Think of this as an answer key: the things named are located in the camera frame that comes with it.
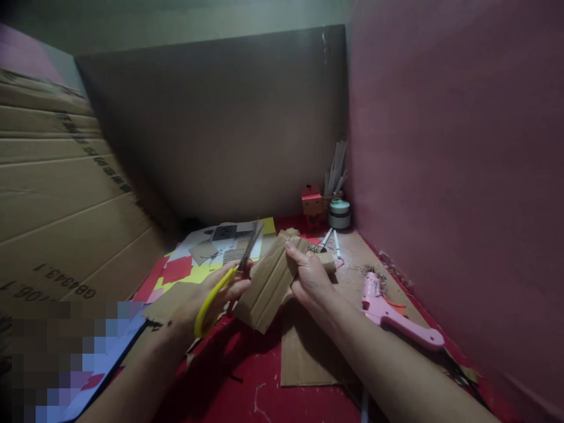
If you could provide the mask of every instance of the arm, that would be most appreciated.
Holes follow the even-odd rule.
[[[209,275],[198,291],[173,314],[146,349],[129,364],[100,397],[80,416],[78,423],[150,422],[174,381],[184,354],[195,339],[194,322],[209,292],[238,263],[232,261]],[[207,313],[214,317],[223,305],[240,296],[250,285],[237,280],[220,291]]]
[[[371,322],[331,284],[321,262],[292,244],[297,300],[335,342],[392,422],[497,422],[477,401],[395,335]]]

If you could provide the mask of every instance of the white jar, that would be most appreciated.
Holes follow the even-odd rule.
[[[329,226],[333,229],[346,229],[351,224],[351,205],[340,198],[333,198],[329,204],[327,216]]]

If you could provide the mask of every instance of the pink wall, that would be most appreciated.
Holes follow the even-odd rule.
[[[357,229],[522,417],[564,420],[564,6],[358,0],[351,26]]]

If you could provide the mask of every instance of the yellow scissors handle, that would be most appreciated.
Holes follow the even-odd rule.
[[[208,327],[206,328],[203,327],[207,311],[210,308],[213,300],[215,300],[217,293],[221,290],[221,288],[233,282],[233,280],[235,279],[235,275],[237,274],[237,268],[238,266],[233,267],[226,273],[226,275],[223,278],[221,278],[219,283],[211,290],[210,294],[207,296],[206,300],[202,304],[202,307],[198,312],[198,316],[196,316],[196,323],[194,325],[194,335],[196,336],[196,338],[205,337],[207,333],[215,325],[217,316],[215,316],[215,318],[210,321]]]

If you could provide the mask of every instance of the glue gun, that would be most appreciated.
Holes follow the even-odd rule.
[[[380,290],[378,276],[371,271],[366,273],[366,278],[364,279],[362,309],[364,310],[364,315],[378,326],[385,322],[428,350],[439,351],[445,346],[445,340],[438,330],[427,329],[413,323],[387,303]]]

